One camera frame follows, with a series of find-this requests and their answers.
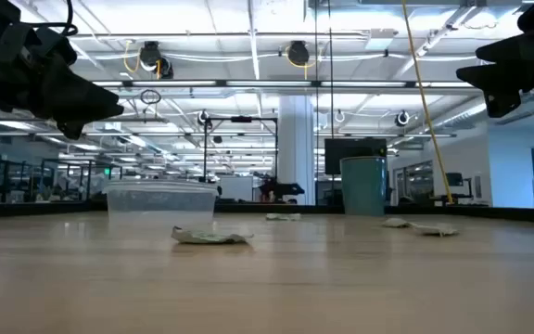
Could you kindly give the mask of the clear plastic container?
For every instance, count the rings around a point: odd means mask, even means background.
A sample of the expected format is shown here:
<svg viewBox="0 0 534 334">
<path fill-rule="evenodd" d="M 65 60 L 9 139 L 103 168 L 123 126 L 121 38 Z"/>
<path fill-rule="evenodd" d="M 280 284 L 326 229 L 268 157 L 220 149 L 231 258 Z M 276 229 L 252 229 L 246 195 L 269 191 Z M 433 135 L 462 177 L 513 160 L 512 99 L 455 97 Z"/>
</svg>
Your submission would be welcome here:
<svg viewBox="0 0 534 334">
<path fill-rule="evenodd" d="M 102 191 L 114 225 L 202 226 L 213 220 L 217 187 L 161 179 L 115 180 Z"/>
</svg>

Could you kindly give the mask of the black monitor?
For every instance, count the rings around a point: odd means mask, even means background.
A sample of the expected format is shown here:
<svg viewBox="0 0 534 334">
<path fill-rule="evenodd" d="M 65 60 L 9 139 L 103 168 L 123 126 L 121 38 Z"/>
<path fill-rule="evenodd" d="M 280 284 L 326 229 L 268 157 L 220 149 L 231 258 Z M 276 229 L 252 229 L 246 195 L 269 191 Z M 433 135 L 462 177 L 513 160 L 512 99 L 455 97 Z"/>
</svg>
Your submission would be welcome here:
<svg viewBox="0 0 534 334">
<path fill-rule="evenodd" d="M 352 157 L 387 156 L 387 141 L 384 138 L 327 138 L 324 141 L 324 173 L 340 174 L 340 161 Z"/>
</svg>

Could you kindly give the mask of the white panel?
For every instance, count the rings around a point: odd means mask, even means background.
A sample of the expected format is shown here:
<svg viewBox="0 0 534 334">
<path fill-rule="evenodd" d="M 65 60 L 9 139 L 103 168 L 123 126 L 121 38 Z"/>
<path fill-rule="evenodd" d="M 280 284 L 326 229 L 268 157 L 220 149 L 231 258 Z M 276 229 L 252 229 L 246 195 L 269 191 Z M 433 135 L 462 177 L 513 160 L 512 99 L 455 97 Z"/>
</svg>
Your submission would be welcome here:
<svg viewBox="0 0 534 334">
<path fill-rule="evenodd" d="M 222 189 L 222 199 L 253 201 L 253 177 L 223 175 L 219 186 Z"/>
</svg>

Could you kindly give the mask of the teal cup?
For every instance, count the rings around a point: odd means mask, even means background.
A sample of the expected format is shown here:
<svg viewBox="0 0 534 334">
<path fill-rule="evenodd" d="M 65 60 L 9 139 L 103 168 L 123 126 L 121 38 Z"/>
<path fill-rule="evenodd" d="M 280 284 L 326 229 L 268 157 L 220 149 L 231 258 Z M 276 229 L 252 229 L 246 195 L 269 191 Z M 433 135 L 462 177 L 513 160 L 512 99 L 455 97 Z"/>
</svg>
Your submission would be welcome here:
<svg viewBox="0 0 534 334">
<path fill-rule="evenodd" d="M 383 216 L 387 194 L 387 165 L 380 157 L 349 157 L 340 161 L 345 214 Z"/>
</svg>

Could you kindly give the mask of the long ceiling light strip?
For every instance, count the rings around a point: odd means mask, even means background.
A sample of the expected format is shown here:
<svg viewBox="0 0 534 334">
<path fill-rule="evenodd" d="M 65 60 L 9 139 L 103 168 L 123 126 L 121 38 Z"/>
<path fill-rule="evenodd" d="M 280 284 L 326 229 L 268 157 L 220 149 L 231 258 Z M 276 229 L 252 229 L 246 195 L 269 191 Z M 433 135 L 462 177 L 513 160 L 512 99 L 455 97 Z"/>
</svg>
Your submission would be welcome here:
<svg viewBox="0 0 534 334">
<path fill-rule="evenodd" d="M 250 88 L 416 88 L 415 81 L 277 81 L 277 80 L 177 80 L 177 81 L 94 81 L 110 87 L 250 87 Z"/>
</svg>

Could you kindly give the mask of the white building column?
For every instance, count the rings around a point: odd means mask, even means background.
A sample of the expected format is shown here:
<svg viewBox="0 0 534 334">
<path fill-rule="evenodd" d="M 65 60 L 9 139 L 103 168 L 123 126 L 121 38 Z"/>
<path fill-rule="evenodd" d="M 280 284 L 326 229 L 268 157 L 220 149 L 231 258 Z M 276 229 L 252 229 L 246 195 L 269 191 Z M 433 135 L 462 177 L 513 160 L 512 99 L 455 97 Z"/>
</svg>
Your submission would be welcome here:
<svg viewBox="0 0 534 334">
<path fill-rule="evenodd" d="M 314 108 L 309 96 L 280 96 L 278 111 L 278 180 L 298 184 L 299 205 L 315 204 Z"/>
</svg>

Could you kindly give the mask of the black table frame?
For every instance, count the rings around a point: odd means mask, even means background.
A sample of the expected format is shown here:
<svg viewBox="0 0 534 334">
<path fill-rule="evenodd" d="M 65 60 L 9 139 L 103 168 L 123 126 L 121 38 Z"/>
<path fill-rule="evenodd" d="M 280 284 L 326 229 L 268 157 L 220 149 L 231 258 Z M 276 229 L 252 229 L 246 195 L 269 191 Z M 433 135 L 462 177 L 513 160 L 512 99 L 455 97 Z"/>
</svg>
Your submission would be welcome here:
<svg viewBox="0 0 534 334">
<path fill-rule="evenodd" d="M 105 211 L 107 205 L 102 202 L 77 201 L 53 203 L 0 203 L 0 217 L 63 214 L 74 212 Z M 342 214 L 342 206 L 300 206 L 290 204 L 223 204 L 215 206 L 217 213 L 301 213 L 301 214 Z M 503 219 L 511 221 L 533 222 L 534 209 L 494 208 L 479 206 L 415 207 L 387 206 L 385 213 L 391 215 L 456 215 L 476 218 Z"/>
</svg>

